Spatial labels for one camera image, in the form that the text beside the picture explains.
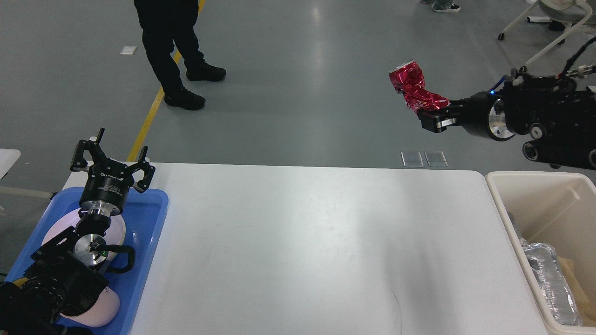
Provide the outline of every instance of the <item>trash bin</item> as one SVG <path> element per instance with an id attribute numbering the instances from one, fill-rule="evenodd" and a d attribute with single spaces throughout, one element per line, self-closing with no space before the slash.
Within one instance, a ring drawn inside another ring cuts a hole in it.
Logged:
<path id="1" fill-rule="evenodd" d="M 548 243 L 575 262 L 575 277 L 596 305 L 596 187 L 586 176 L 563 172 L 491 172 L 486 182 L 551 334 L 594 334 L 596 327 L 558 324 L 544 299 L 513 228 L 530 243 Z"/>

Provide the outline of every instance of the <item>black shoe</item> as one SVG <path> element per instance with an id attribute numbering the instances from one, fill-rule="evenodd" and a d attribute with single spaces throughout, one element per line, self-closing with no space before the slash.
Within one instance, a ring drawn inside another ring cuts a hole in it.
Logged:
<path id="1" fill-rule="evenodd" d="M 192 93 L 184 86 L 178 90 L 166 92 L 163 101 L 170 106 L 182 107 L 186 110 L 199 110 L 205 107 L 205 98 Z"/>
<path id="2" fill-rule="evenodd" d="M 225 69 L 207 64 L 201 60 L 196 66 L 188 69 L 187 78 L 192 82 L 207 80 L 209 82 L 220 82 L 225 79 Z"/>

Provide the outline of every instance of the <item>crumpled red foil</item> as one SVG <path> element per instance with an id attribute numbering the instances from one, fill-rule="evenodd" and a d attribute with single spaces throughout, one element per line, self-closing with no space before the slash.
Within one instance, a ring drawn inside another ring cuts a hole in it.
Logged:
<path id="1" fill-rule="evenodd" d="M 449 100 L 424 89 L 424 75 L 418 63 L 411 60 L 389 72 L 389 79 L 395 91 L 402 93 L 409 108 L 419 110 L 437 110 L 449 105 Z"/>

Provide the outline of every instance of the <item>epoxy floor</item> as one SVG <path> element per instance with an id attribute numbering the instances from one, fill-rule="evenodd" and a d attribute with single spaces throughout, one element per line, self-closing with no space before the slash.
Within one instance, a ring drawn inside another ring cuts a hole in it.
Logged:
<path id="1" fill-rule="evenodd" d="M 461 12 L 438 14 L 418 0 L 206 0 L 195 30 L 206 60 L 228 76 L 219 83 L 183 79 L 207 99 L 206 108 L 162 103 L 144 141 L 148 156 L 403 168 L 401 151 L 443 151 L 448 169 L 551 170 L 523 157 L 529 137 L 494 142 L 461 128 L 423 130 L 393 89 L 387 72 L 413 58 L 429 90 L 469 97 L 558 35 L 522 22 L 500 42 L 498 33 L 527 3 L 457 3 Z M 560 72 L 590 37 L 572 35 L 529 71 Z M 119 55 L 125 45 L 139 49 Z M 589 49 L 577 64 L 591 64 L 594 55 Z M 0 2 L 0 147 L 22 153 L 0 185 L 60 190 L 76 143 L 100 127 L 107 155 L 126 160 L 158 90 L 131 1 Z M 594 171 L 560 171 L 596 181 Z M 0 272 L 10 269 L 48 202 L 0 195 Z"/>

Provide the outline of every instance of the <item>chair leg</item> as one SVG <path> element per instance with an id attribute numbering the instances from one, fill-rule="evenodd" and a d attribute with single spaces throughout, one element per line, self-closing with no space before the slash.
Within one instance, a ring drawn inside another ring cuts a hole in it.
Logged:
<path id="1" fill-rule="evenodd" d="M 53 194 L 50 192 L 25 190 L 22 188 L 14 188 L 14 187 L 6 187 L 6 186 L 0 186 L 0 194 L 11 194 L 14 196 L 25 196 L 25 197 L 34 197 L 34 198 L 44 198 L 44 199 L 50 199 L 53 196 Z"/>
<path id="2" fill-rule="evenodd" d="M 565 29 L 565 31 L 561 34 L 561 36 L 557 37 L 554 41 L 552 41 L 549 45 L 545 46 L 544 49 L 540 50 L 534 57 L 530 58 L 527 62 L 525 62 L 524 66 L 527 67 L 530 64 L 534 63 L 538 58 L 542 57 L 546 54 L 550 49 L 552 49 L 555 45 L 559 44 L 563 39 L 565 39 L 570 34 L 574 33 L 578 29 L 580 29 L 583 24 L 588 21 L 588 19 L 592 16 L 592 10 L 589 10 L 586 13 L 586 16 L 583 17 L 579 22 L 577 22 L 573 27 Z"/>
<path id="3" fill-rule="evenodd" d="M 501 33 L 506 33 L 508 32 L 513 26 L 515 26 L 517 23 L 519 23 L 519 21 L 524 20 L 525 17 L 527 17 L 527 15 L 532 11 L 532 9 L 534 9 L 534 7 L 538 6 L 538 1 L 534 2 L 528 9 L 526 9 L 525 11 L 523 11 L 523 13 L 521 13 L 515 20 L 513 20 L 513 22 L 511 22 L 507 27 L 505 27 L 505 29 L 503 29 L 501 31 Z"/>

